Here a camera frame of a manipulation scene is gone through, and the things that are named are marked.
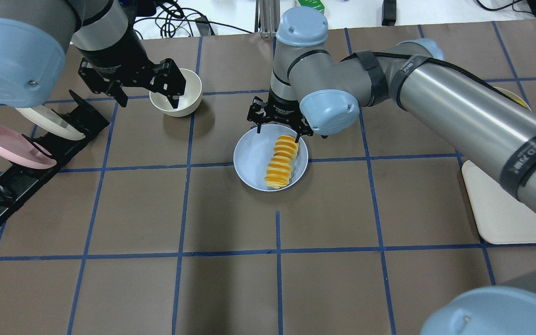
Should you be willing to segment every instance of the bread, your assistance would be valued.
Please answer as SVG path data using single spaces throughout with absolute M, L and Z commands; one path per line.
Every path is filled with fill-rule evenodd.
M 298 150 L 299 144 L 291 136 L 282 135 L 276 140 L 274 155 L 268 163 L 264 178 L 266 186 L 279 189 L 289 185 Z

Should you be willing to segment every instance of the white surface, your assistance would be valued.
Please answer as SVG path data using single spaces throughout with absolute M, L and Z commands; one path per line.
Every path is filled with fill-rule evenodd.
M 536 214 L 504 191 L 471 161 L 462 166 L 464 184 L 481 237 L 493 244 L 536 243 Z
M 32 123 L 61 138 L 79 141 L 85 137 L 83 133 L 77 131 L 76 128 L 55 114 L 53 110 L 45 106 L 16 108 L 16 110 Z
M 274 145 L 278 136 L 289 135 L 295 137 L 297 134 L 289 127 L 281 125 L 262 125 L 261 132 L 257 133 L 257 128 L 250 129 L 241 137 L 234 148 L 233 162 L 234 169 L 241 180 L 251 188 L 259 191 L 274 192 L 291 187 L 304 174 L 309 161 L 307 145 L 301 138 L 299 140 L 299 153 L 293 162 L 291 172 L 291 183 L 283 188 L 274 189 L 266 186 L 264 177 L 268 163 L 274 155 Z
M 322 0 L 326 7 L 325 15 L 330 29 L 380 26 L 382 2 L 382 0 Z M 510 0 L 481 0 L 481 2 L 487 7 L 497 8 L 509 4 Z M 255 0 L 179 0 L 178 3 L 181 7 L 197 9 L 210 21 L 254 31 Z M 293 0 L 281 0 L 281 13 L 291 7 Z M 397 26 L 534 19 L 529 13 L 516 13 L 512 8 L 496 12 L 485 11 L 474 0 L 397 0 L 396 8 Z M 515 9 L 530 10 L 526 0 L 515 4 Z M 154 20 L 136 23 L 136 29 L 145 39 L 160 38 Z M 213 29 L 217 34 L 244 34 L 217 25 L 213 25 Z M 194 23 L 192 30 L 195 36 L 200 35 Z M 183 37 L 187 34 L 185 30 L 179 29 L 176 36 Z
M 190 115 L 198 108 L 200 102 L 202 102 L 202 80 L 200 80 L 200 77 L 192 70 L 187 70 L 187 68 L 180 68 L 180 70 L 185 78 L 186 84 L 185 93 L 179 98 L 179 106 L 177 108 L 173 108 L 171 103 L 168 102 L 168 99 L 160 93 L 150 92 L 148 94 L 152 104 L 169 116 L 181 117 Z

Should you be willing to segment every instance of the light blue cap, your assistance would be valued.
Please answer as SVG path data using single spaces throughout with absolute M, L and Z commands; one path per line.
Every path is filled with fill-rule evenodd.
M 491 286 L 459 295 L 427 319 L 421 335 L 536 335 L 536 294 Z
M 299 108 L 311 129 L 319 135 L 332 135 L 359 119 L 357 99 L 340 89 L 322 89 L 304 97 Z
M 407 43 L 407 42 L 417 43 L 421 45 L 422 47 L 424 47 L 425 49 L 427 49 L 427 51 L 429 51 L 429 53 L 434 57 L 434 59 L 444 60 L 444 51 L 442 51 L 442 49 L 438 47 L 438 44 L 436 43 L 436 41 L 430 38 L 419 38 L 418 40 L 405 40 L 404 42 L 400 42 L 399 44 Z
M 61 45 L 49 34 L 23 22 L 0 18 L 0 104 L 43 104 L 65 65 Z
M 328 21 L 317 9 L 293 7 L 281 17 L 276 39 L 294 47 L 322 44 L 328 36 Z

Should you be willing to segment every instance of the pink plate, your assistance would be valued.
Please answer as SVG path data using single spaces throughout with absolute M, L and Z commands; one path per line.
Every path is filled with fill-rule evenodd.
M 43 147 L 39 146 L 39 148 L 49 154 Z M 0 156 L 31 169 L 48 169 L 57 164 L 54 159 L 46 157 L 46 155 L 34 148 L 19 132 L 1 125 Z

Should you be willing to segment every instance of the robotic arm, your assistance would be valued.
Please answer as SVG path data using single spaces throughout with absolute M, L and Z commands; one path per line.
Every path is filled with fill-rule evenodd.
M 185 78 L 172 59 L 147 58 L 133 21 L 117 0 L 0 0 L 0 104 L 47 101 L 71 40 L 84 56 L 79 73 L 93 93 L 125 107 L 121 87 L 144 87 L 177 108 Z
M 313 9 L 283 15 L 268 101 L 256 97 L 248 113 L 258 131 L 279 121 L 298 136 L 325 137 L 355 123 L 359 106 L 391 98 L 536 212 L 536 114 L 439 60 L 443 53 L 432 40 L 335 63 L 324 45 L 327 31 L 325 17 Z

